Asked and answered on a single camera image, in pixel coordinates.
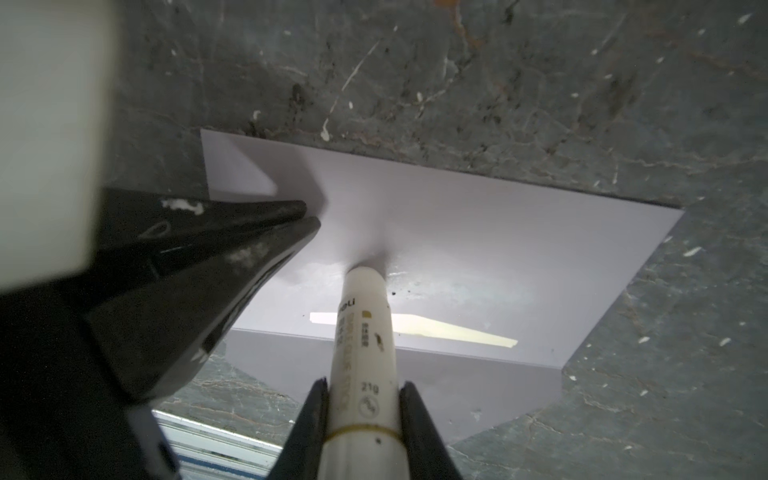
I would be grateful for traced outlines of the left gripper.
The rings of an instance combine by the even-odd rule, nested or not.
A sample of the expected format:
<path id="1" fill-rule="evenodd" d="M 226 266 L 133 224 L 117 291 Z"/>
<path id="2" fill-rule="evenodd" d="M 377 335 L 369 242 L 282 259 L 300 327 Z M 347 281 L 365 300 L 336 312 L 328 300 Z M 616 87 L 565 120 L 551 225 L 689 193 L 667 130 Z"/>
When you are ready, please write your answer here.
<path id="1" fill-rule="evenodd" d="M 152 479 L 151 403 L 186 385 L 315 217 L 226 232 L 1 297 L 1 475 Z"/>

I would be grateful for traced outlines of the beige letter paper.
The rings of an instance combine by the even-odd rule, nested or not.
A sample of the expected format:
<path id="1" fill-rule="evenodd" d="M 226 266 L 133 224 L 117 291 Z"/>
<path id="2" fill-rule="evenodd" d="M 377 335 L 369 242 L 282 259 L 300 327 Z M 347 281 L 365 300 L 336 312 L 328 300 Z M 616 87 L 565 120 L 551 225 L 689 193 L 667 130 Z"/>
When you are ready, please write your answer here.
<path id="1" fill-rule="evenodd" d="M 446 322 L 412 314 L 393 314 L 392 328 L 395 334 L 422 336 L 465 343 L 514 348 L 516 339 L 473 330 Z"/>

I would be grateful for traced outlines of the white glue stick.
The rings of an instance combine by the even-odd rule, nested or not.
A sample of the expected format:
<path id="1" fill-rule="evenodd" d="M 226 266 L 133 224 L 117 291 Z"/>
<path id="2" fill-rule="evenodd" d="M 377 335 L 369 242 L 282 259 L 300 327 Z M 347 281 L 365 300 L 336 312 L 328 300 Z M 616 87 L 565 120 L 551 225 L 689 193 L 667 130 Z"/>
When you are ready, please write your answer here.
<path id="1" fill-rule="evenodd" d="M 408 479 L 385 280 L 360 266 L 344 279 L 335 325 L 320 479 Z"/>

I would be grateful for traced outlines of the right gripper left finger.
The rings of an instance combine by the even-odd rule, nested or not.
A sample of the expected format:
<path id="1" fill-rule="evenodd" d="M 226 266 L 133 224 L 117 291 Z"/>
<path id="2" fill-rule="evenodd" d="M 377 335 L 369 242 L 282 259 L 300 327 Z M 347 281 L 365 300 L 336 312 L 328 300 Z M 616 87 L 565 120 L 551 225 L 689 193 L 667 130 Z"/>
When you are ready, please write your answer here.
<path id="1" fill-rule="evenodd" d="M 326 378 L 316 380 L 267 480 L 316 480 L 327 431 Z"/>

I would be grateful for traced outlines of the grey purple envelope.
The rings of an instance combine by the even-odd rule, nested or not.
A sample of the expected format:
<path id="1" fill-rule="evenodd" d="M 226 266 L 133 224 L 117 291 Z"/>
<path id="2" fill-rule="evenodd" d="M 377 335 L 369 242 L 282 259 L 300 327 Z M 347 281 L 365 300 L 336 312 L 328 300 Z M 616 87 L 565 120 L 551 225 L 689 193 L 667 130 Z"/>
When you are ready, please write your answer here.
<path id="1" fill-rule="evenodd" d="M 257 293 L 227 360 L 303 401 L 330 372 L 345 274 L 380 270 L 398 374 L 454 443 L 557 401 L 570 357 L 681 218 L 675 208 L 246 136 L 201 134 L 214 201 L 301 200 L 317 235 Z"/>

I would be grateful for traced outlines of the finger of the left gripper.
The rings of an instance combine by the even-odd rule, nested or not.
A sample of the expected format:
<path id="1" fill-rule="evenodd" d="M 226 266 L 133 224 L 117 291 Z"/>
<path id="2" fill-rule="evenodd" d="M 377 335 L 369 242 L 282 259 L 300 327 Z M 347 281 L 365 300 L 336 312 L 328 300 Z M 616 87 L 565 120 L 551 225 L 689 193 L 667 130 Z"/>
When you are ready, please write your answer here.
<path id="1" fill-rule="evenodd" d="M 207 232 L 266 228 L 298 220 L 303 201 L 219 202 L 106 188 L 97 234 L 99 250 Z"/>

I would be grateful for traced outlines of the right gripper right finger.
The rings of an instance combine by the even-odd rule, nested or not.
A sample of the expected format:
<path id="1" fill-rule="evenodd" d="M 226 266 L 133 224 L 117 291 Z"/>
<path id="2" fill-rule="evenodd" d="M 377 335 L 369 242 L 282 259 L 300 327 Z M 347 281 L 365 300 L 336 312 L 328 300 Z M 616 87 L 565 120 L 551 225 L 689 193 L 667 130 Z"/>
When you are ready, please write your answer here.
<path id="1" fill-rule="evenodd" d="M 411 479 L 462 480 L 416 386 L 406 381 L 399 393 L 402 438 Z"/>

